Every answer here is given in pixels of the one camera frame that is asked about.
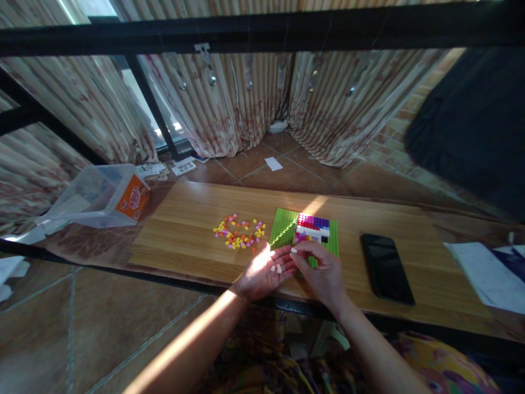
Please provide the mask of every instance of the wooden desk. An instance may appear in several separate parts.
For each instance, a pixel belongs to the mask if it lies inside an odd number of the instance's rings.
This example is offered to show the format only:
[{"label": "wooden desk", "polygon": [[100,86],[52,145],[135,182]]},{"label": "wooden desk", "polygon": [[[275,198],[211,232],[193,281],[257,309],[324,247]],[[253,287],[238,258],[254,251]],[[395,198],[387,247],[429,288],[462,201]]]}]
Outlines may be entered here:
[{"label": "wooden desk", "polygon": [[[131,247],[131,263],[193,277],[232,282],[251,259],[250,250],[230,250],[213,228],[225,215],[257,218],[269,239],[277,207],[337,220],[343,279],[365,311],[505,338],[479,301],[463,271],[417,207],[311,194],[179,182],[166,196]],[[404,306],[377,298],[369,284],[360,233],[391,237],[416,299]],[[279,296],[315,300],[302,279],[291,279]]]}]

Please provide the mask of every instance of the plastic storage box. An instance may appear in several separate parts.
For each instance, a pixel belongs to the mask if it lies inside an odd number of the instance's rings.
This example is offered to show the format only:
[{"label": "plastic storage box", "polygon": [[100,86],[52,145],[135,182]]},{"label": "plastic storage box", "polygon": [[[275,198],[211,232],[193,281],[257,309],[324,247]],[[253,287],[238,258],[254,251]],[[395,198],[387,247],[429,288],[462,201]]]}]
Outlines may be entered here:
[{"label": "plastic storage box", "polygon": [[136,225],[149,195],[133,164],[89,166],[45,216],[95,228]]}]

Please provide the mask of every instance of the phone screen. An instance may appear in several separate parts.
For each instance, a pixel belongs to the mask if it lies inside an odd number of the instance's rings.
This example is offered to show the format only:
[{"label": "phone screen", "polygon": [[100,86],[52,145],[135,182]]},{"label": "phone screen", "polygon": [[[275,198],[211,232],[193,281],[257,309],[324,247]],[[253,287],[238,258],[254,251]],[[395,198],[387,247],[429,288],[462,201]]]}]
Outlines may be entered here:
[{"label": "phone screen", "polygon": [[381,298],[415,305],[394,241],[384,236],[364,234],[361,242],[374,293]]}]

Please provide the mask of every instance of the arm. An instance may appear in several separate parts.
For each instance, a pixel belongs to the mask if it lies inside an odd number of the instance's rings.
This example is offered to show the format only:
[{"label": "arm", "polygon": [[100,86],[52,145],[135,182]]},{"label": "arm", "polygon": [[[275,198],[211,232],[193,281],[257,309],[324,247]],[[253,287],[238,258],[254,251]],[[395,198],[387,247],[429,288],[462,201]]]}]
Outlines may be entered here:
[{"label": "arm", "polygon": [[[202,380],[252,301],[272,293],[295,273],[291,246],[264,249],[202,315],[173,339],[134,379],[124,394],[189,393]],[[282,274],[270,270],[280,264]]]},{"label": "arm", "polygon": [[[381,333],[348,297],[341,276],[340,260],[313,241],[295,246],[290,253],[315,295],[343,328],[368,382],[380,393],[431,393]],[[315,256],[319,267],[305,261]]]}]

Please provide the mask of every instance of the floral skirt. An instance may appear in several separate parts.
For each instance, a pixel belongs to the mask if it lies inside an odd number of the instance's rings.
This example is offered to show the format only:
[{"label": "floral skirt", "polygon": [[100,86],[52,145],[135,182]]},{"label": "floral skirt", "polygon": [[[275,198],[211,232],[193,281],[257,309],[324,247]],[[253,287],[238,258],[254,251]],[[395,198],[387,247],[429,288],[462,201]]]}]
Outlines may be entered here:
[{"label": "floral skirt", "polygon": [[[283,353],[286,312],[251,308],[239,322],[199,393],[368,393],[352,350],[296,361]],[[456,349],[402,333],[393,344],[434,393],[500,393],[492,378]]]}]

